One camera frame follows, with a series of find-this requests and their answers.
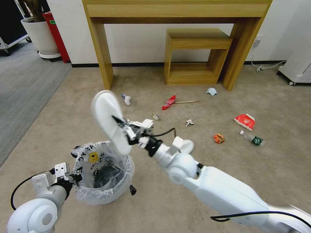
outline carpet floor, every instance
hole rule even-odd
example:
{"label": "carpet floor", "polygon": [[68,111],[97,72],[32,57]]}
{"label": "carpet floor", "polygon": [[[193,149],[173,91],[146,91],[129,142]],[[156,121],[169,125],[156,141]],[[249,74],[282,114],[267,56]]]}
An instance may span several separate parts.
{"label": "carpet floor", "polygon": [[[177,135],[191,139],[193,157],[204,165],[214,166],[255,189],[269,204],[292,204],[311,213],[311,91],[309,86],[289,86],[276,76],[277,70],[256,73],[244,66],[233,89],[212,85],[218,95],[206,94],[210,85],[167,86],[162,67],[113,68],[111,90],[117,95],[123,114],[130,120],[152,119],[155,112],[161,121],[154,133],[176,127]],[[0,169],[0,227],[5,229],[12,214],[10,195],[22,180],[74,158],[70,150],[87,142],[106,140],[93,120],[90,104],[103,89],[98,68],[75,68],[39,114],[28,132]],[[132,97],[126,106],[121,93]],[[177,101],[198,103],[161,107],[172,95]],[[256,119],[254,131],[264,138],[263,147],[252,145],[239,135],[244,129],[233,121],[249,113]],[[186,120],[195,123],[186,127]],[[213,135],[221,133],[225,142],[216,144]],[[173,134],[161,138],[167,145]],[[135,196],[126,192],[118,200],[92,206],[75,199],[74,190],[63,206],[55,232],[260,232],[234,222],[218,223],[210,216],[218,213],[202,204],[186,188],[172,184],[168,176],[145,150],[133,147],[136,171]],[[31,182],[16,193],[15,205],[34,198]]]}
{"label": "carpet floor", "polygon": [[0,166],[71,70],[63,61],[41,59],[25,40],[10,51],[0,56]]}

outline power cord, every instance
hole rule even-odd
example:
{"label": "power cord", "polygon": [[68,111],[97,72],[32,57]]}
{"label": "power cord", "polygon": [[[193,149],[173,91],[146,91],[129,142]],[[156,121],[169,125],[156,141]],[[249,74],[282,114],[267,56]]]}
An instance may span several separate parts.
{"label": "power cord", "polygon": [[161,133],[161,134],[152,134],[152,135],[147,134],[147,135],[150,136],[150,137],[160,137],[160,136],[168,134],[171,131],[174,131],[174,136],[176,137],[176,129],[175,128],[171,128],[170,130],[168,130],[168,131],[166,131],[164,133]]}
{"label": "power cord", "polygon": [[216,221],[216,222],[226,222],[229,221],[230,218],[233,217],[242,217],[242,216],[248,216],[248,215],[257,215],[257,214],[282,214],[282,215],[287,215],[287,216],[291,216],[294,217],[300,221],[302,221],[304,224],[306,224],[309,228],[311,228],[311,225],[303,220],[302,218],[290,214],[290,213],[286,213],[286,212],[281,212],[281,211],[256,211],[256,212],[246,212],[246,213],[240,213],[240,214],[232,214],[232,215],[221,215],[221,216],[212,216],[211,219]]}
{"label": "power cord", "polygon": [[251,64],[252,64],[252,66],[255,66],[255,67],[257,68],[256,72],[260,72],[260,71],[262,71],[262,70],[270,69],[270,68],[273,68],[273,67],[275,67],[275,66],[277,66],[277,65],[280,65],[280,64],[286,62],[286,61],[281,61],[281,62],[279,62],[279,63],[277,63],[277,64],[275,64],[275,65],[273,65],[273,66],[270,66],[270,67],[263,67],[262,65],[261,65],[261,66],[256,66],[256,65],[254,65],[254,63],[253,63],[253,58],[254,58],[254,54],[253,54],[252,60],[251,60],[250,62],[251,62]]}
{"label": "power cord", "polygon": [[[54,174],[55,174],[55,169],[52,168],[51,170],[45,171],[45,172],[50,172],[52,175],[54,175]],[[36,176],[36,175],[39,175],[39,174],[41,174],[41,173],[44,173],[44,172],[39,172],[39,173],[37,173],[37,174],[34,174],[34,175],[32,175],[31,177],[28,177],[27,179],[23,180],[18,186],[16,186],[16,188],[13,190],[12,195],[11,195],[11,207],[12,207],[13,210],[16,210],[16,208],[15,208],[15,206],[14,206],[14,194],[16,193],[16,191],[18,190],[18,188],[19,188],[23,183],[25,183],[26,181],[30,180],[32,177],[34,177],[34,176]]]}

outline wooden stool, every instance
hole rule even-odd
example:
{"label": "wooden stool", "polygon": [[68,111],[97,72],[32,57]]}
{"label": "wooden stool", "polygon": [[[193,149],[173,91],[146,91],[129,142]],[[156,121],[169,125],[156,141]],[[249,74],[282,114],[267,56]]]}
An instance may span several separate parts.
{"label": "wooden stool", "polygon": [[[167,84],[217,83],[232,39],[218,28],[168,28],[164,72]],[[177,49],[211,49],[207,63],[171,63]]]}

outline wooden stick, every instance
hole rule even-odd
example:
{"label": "wooden stick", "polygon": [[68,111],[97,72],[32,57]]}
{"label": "wooden stick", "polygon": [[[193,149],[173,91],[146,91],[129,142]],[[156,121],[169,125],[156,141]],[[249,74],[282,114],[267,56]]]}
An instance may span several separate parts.
{"label": "wooden stick", "polygon": [[181,102],[175,102],[174,104],[186,104],[186,103],[194,103],[194,102],[199,102],[197,100],[192,100],[192,101],[181,101]]}

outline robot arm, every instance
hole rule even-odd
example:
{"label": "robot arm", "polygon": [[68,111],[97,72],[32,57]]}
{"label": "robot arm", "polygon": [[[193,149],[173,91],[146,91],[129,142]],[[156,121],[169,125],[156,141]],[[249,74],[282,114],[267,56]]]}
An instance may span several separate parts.
{"label": "robot arm", "polygon": [[19,206],[7,224],[8,233],[53,233],[54,225],[61,217],[62,206],[69,196],[74,182],[82,178],[69,172],[67,163],[55,165],[51,170],[31,178],[36,199]]}
{"label": "robot arm", "polygon": [[233,221],[256,226],[264,232],[311,232],[311,215],[294,207],[275,207],[264,202],[247,184],[215,168],[203,166],[180,152],[183,139],[175,137],[170,147],[152,136],[152,121],[125,122],[113,117],[124,128],[130,145],[149,152],[175,184],[183,185],[197,198],[222,215],[216,221]]}

